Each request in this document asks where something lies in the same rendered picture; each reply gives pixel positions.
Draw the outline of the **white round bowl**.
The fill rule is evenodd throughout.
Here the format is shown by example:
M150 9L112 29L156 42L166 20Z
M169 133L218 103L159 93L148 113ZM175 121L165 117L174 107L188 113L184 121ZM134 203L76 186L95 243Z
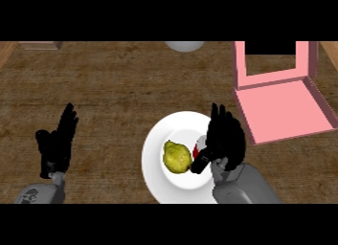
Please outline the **white round bowl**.
M205 41L168 41L166 45L175 51L188 53L197 51L203 47Z

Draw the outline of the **white round plate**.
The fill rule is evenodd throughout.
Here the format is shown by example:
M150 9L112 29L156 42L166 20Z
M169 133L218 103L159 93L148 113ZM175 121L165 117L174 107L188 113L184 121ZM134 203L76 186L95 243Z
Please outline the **white round plate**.
M163 147L168 141L187 146L194 152L197 140L208 133L210 117L182 111L166 116L148 134L143 149L143 173L153 196L162 204L216 204L212 168L202 174L191 171L177 174L163 163Z

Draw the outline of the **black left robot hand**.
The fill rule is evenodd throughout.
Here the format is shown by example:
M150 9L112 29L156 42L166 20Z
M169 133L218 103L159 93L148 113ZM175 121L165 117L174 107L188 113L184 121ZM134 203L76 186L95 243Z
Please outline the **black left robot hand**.
M51 175L57 172L67 172L78 123L79 118L75 105L69 103L61 114L57 129L53 132L45 129L36 132L36 141L42 154L41 177L44 179L51 179Z

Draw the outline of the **yellow-green pear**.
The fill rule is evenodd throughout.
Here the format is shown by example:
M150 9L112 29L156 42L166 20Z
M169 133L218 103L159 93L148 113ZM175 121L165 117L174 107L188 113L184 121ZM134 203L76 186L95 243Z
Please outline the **yellow-green pear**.
M172 141L165 143L163 163L175 174L187 173L191 168L191 153L185 145Z

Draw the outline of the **brown wooden block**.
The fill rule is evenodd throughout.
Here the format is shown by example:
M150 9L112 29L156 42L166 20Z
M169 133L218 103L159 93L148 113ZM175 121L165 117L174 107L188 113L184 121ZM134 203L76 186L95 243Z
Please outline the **brown wooden block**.
M61 48L61 41L22 41L19 43L26 50L58 50Z

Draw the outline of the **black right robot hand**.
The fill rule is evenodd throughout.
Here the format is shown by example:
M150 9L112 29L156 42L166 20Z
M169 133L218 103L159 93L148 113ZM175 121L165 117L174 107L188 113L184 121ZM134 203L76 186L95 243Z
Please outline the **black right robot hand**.
M246 151L246 132L241 123L225 110L225 106L213 104L206 147L199 152L191 172L200 174L216 159L228 159L225 170L234 170L244 162Z

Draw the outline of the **pink open cardboard box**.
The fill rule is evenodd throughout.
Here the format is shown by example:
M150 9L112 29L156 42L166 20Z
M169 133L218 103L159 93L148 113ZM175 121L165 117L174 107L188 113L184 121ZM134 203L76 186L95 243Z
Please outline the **pink open cardboard box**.
M246 42L234 41L234 98L252 145L338 130L338 117L314 83L320 42L296 42L296 68L247 73Z

